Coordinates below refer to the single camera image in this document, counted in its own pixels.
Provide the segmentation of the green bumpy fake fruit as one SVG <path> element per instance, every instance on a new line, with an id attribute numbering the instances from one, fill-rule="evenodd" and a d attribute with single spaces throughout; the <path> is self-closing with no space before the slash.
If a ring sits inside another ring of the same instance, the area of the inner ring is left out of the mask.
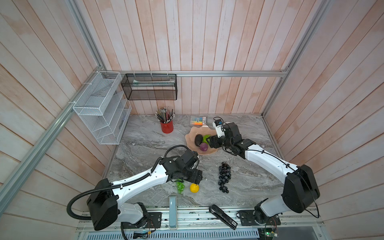
<path id="1" fill-rule="evenodd" d="M 211 135 L 204 135 L 203 136 L 203 143 L 209 144 L 210 143 L 210 137 L 211 137 Z"/>

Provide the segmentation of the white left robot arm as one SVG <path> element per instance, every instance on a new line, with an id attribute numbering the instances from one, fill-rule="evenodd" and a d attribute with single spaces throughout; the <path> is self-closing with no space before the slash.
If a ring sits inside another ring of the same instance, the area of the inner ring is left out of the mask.
<path id="1" fill-rule="evenodd" d="M 67 204 L 67 214 L 76 220 L 92 221 L 94 230 L 100 231 L 120 222 L 129 223 L 136 228 L 145 227 L 149 213 L 141 202 L 127 204 L 132 197 L 167 182 L 187 181 L 198 185 L 203 172 L 197 167 L 200 159 L 197 152 L 182 146 L 182 155 L 159 157 L 152 168 L 133 177 L 110 182 L 99 181 L 92 190 L 85 191 L 72 198 Z M 81 216 L 72 210 L 73 204 L 83 197 L 88 197 L 87 207 L 90 215 Z"/>

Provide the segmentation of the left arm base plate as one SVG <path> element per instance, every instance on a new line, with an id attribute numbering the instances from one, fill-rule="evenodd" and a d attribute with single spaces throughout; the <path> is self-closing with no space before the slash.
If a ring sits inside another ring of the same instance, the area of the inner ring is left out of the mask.
<path id="1" fill-rule="evenodd" d="M 149 212 L 145 228 L 146 229 L 159 229 L 162 223 L 161 212 Z"/>

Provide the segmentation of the green fake grape bunch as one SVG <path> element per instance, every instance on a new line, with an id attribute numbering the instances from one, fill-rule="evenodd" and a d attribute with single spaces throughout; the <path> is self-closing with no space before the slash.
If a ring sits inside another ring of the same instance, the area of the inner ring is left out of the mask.
<path id="1" fill-rule="evenodd" d="M 177 186 L 178 194 L 182 194 L 184 192 L 184 189 L 185 189 L 184 181 L 183 180 L 176 180 L 175 183 Z"/>

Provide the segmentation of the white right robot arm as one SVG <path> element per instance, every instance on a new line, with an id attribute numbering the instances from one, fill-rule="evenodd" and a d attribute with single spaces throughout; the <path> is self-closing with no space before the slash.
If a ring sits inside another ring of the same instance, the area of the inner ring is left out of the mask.
<path id="1" fill-rule="evenodd" d="M 302 213 L 316 204 L 321 194 L 309 166 L 290 164 L 265 151 L 256 142 L 244 139 L 235 123 L 226 123 L 215 117 L 213 127 L 217 134 L 208 138 L 211 148 L 221 148 L 230 155 L 259 165 L 284 185 L 281 195 L 265 199 L 255 206 L 253 215 L 258 225 L 266 225 L 270 218 L 287 211 Z"/>

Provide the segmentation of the black fake grape bunch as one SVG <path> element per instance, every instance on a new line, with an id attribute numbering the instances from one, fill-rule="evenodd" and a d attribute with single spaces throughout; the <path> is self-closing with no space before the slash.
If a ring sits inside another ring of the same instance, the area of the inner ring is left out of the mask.
<path id="1" fill-rule="evenodd" d="M 219 166 L 219 180 L 218 180 L 219 190 L 221 192 L 226 194 L 229 193 L 229 190 L 226 184 L 229 183 L 231 178 L 232 178 L 232 173 L 231 173 L 230 165 L 226 162 L 222 162 L 221 166 Z"/>

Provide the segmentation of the yellow fake lemon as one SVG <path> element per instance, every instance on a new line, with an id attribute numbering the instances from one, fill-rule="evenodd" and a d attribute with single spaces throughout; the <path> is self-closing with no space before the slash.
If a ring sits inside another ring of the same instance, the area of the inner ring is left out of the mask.
<path id="1" fill-rule="evenodd" d="M 197 193 L 199 190 L 200 190 L 199 185 L 197 185 L 197 184 L 191 184 L 191 185 L 190 185 L 190 191 L 191 191 L 192 193 Z"/>

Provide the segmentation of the purple fake fig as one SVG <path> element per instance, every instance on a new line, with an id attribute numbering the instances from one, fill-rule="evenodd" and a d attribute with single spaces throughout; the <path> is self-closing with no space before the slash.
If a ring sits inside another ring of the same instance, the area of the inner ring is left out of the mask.
<path id="1" fill-rule="evenodd" d="M 201 143 L 199 149 L 203 152 L 206 152 L 209 149 L 209 145 L 207 143 Z"/>

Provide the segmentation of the dark fake avocado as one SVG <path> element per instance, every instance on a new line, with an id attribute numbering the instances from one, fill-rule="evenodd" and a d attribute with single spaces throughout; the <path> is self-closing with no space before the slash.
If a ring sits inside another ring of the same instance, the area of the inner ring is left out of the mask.
<path id="1" fill-rule="evenodd" d="M 203 136 L 201 134 L 197 134 L 194 139 L 194 143 L 197 147 L 203 142 Z"/>

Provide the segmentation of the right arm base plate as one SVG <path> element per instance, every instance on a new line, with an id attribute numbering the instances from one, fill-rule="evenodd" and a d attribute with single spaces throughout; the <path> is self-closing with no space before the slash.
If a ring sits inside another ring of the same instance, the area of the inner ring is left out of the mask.
<path id="1" fill-rule="evenodd" d="M 278 215 L 268 217 L 260 211 L 240 210 L 236 214 L 240 219 L 242 226 L 279 226 L 281 220 Z"/>

